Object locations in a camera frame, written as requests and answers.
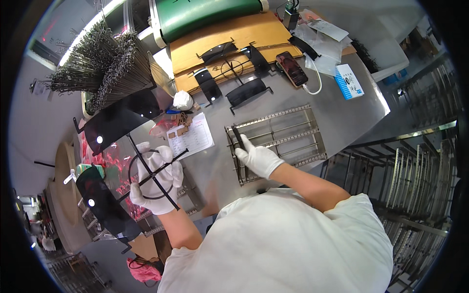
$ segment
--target paper document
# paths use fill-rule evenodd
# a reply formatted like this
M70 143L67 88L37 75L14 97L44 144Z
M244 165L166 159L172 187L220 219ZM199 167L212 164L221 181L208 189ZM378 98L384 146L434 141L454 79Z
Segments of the paper document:
M184 128L184 126L180 125L166 132L166 135L172 132L176 134L176 137L168 138L169 147L173 150L174 156L182 153L186 148L189 149L189 152L180 157L179 160L215 145L204 113L192 118L192 124L189 126L188 132L177 136L177 130L180 128Z
M308 26L322 32L325 35L330 36L338 42L343 40L348 35L348 31L343 30L333 25L332 23L328 23L325 20L320 20L317 23L308 23Z

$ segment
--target charging cable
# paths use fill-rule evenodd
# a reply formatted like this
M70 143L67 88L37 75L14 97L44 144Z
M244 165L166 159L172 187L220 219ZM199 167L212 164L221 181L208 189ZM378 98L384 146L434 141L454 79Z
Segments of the charging cable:
M311 62L313 62L313 66L314 66L314 69L316 70L316 74L318 75L318 80L319 80L319 90L317 92L310 92L308 90L308 87L306 86L305 83L303 83L303 89L305 92L309 93L310 95L314 96L314 95L317 95L319 94L319 92L322 90L322 81L321 81L321 76L319 75L319 71L318 69L316 68L316 64L314 64L314 61L311 59Z

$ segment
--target phone screen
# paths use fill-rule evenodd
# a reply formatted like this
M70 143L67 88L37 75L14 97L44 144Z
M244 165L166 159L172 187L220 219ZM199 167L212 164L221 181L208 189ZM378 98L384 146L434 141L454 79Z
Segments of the phone screen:
M308 81L308 77L303 72L303 69L301 69L300 65L289 52L278 54L276 59L295 87L299 87Z

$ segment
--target metal workbench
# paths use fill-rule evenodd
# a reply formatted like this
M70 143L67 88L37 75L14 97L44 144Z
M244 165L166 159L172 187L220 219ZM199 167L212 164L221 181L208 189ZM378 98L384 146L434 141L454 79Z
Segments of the metal workbench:
M298 59L299 64L304 68L304 58ZM361 84L364 95L361 97L345 100L336 81L327 75L321 75L323 88L315 96L307 94L302 88L294 88L291 82L280 74L280 72L270 72L268 77L263 78L266 86L270 86L274 94L265 92L248 101L247 104L235 109L235 116L229 110L230 104L223 97L215 100L213 105L194 113L204 112L210 132L212 133L215 146L204 151L191 155L182 160L184 173L190 174L200 193L203 195L206 205L210 205L212 212L235 201L238 198L251 195L256 190L266 187L275 187L279 183L267 180L257 180L244 186L240 186L237 178L235 165L230 148L227 146L227 135L225 127L234 123L241 123L247 120L263 117L275 112L309 104L314 113L319 131L321 133L327 156L333 156L346 148L361 135L375 126L388 112L389 108L380 89L374 82L369 71L366 69L359 57L354 53L342 57L342 63L349 64ZM318 79L313 70L306 69L309 77L307 83L311 91L318 88ZM241 76L243 81L253 79L254 74L249 73ZM231 90L239 86L236 80L226 81L219 84L221 92L226 95ZM199 104L208 104L202 92L193 95ZM136 143L150 140L152 148L159 145L168 145L167 140L161 137L149 136L150 129L154 126L153 121L149 121L131 132ZM117 141L121 149L121 157L133 156L133 150L125 139ZM318 160L300 167L308 171L320 164ZM132 175L136 173L136 167L132 167ZM115 192L121 182L118 178L109 180L110 189ZM185 210L192 209L193 203L181 197L179 203ZM196 213L191 218L193 220L201 218L200 213Z

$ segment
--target white glove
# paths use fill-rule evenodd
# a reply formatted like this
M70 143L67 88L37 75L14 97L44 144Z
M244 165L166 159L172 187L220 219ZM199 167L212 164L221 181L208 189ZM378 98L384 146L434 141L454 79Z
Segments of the white glove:
M269 179L270 174L278 166L285 163L284 160L268 148L264 146L255 147L244 134L241 135L241 139L246 150L236 148L234 153L238 159L258 176Z
M145 158L144 155L150 151L149 142L138 144L137 149L142 153L144 160L151 171L155 171L165 163L170 163L174 158L173 151L167 146L157 147L156 150L159 151L159 153L153 152L149 159ZM136 160L138 178L139 181L142 181L148 176L148 172L140 159L137 158ZM182 186L182 179L184 178L181 163L179 161L175 161L164 170L161 170L155 178L166 191L168 191L171 185L173 185L173 188L168 192L168 194L173 201L177 203L177 189ZM132 183L130 185L130 201L133 204L151 210L155 215L166 214L174 209L174 206L166 197L162 197L160 199L146 199L143 195L146 197L159 197L164 195L153 179L148 180L141 187L139 187L138 183Z

